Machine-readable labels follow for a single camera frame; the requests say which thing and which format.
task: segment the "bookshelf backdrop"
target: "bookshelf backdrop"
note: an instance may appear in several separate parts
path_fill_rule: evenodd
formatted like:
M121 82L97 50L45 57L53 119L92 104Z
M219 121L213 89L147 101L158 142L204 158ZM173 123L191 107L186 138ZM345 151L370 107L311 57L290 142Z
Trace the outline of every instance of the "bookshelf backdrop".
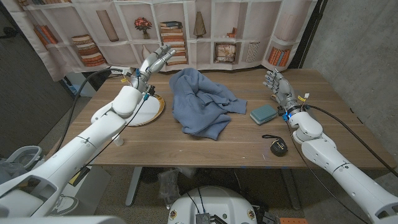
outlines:
M232 70L258 65L285 70L316 1L14 0L3 4L52 78L60 80L71 71L95 71L110 65L138 67L144 59L144 46L154 51L164 44L165 35L171 35L162 35L170 32L160 24L167 21L182 25L185 46L180 49L185 51L186 63L171 63L163 72L188 67ZM194 35L197 12L201 12L206 30L200 38ZM147 29L149 39L144 39L143 31L136 29L138 17L152 24ZM41 37L37 30L41 27L55 42L43 41L46 37ZM83 35L88 35L91 40L86 41L91 42L72 39ZM96 57L90 58L91 52L96 52Z

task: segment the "gold-rimmed plate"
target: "gold-rimmed plate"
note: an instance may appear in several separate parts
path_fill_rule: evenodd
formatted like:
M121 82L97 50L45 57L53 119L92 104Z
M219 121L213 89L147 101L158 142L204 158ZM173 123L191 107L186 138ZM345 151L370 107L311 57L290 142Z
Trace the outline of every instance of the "gold-rimmed plate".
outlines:
M144 100L141 100L141 102L137 105L133 115L125 119L127 122L129 122L134 114L137 113L137 110L143 101ZM136 117L128 124L128 126L141 126L150 123L163 112L164 106L165 101L160 95L155 94L154 96L150 96L138 111Z

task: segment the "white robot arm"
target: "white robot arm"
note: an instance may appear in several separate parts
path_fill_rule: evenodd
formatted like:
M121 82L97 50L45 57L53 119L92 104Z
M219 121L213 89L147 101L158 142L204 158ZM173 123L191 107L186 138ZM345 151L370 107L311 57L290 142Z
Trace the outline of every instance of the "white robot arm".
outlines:
M87 160L126 125L143 95L153 95L154 87L147 84L152 73L162 69L175 53L165 45L151 53L139 72L132 77L132 86L124 86L117 97L102 107L91 119L92 125L72 139L38 168L0 185L0 218L43 217L53 209L68 181ZM20 185L35 180L31 190Z
M263 84L274 92L290 126L297 128L292 136L302 145L303 155L331 174L373 223L398 223L398 198L337 151L336 144L323 133L321 124L301 110L294 89L282 74L277 70L267 72Z

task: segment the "sponge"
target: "sponge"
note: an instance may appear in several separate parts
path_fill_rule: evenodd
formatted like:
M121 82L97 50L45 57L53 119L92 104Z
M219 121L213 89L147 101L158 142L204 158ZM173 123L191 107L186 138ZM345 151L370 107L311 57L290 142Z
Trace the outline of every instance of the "sponge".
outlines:
M264 105L250 112L251 119L253 119L253 121L258 125L262 125L265 122L272 120L276 115L276 110L272 108L271 105Z

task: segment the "blue towel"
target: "blue towel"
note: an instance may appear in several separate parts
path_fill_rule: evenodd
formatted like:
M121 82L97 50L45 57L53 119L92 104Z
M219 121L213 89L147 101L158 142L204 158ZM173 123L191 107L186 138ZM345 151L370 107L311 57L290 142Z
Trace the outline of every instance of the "blue towel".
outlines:
M193 68L177 72L169 84L174 94L173 117L182 124L183 133L217 140L231 121L225 113L246 113L246 100Z

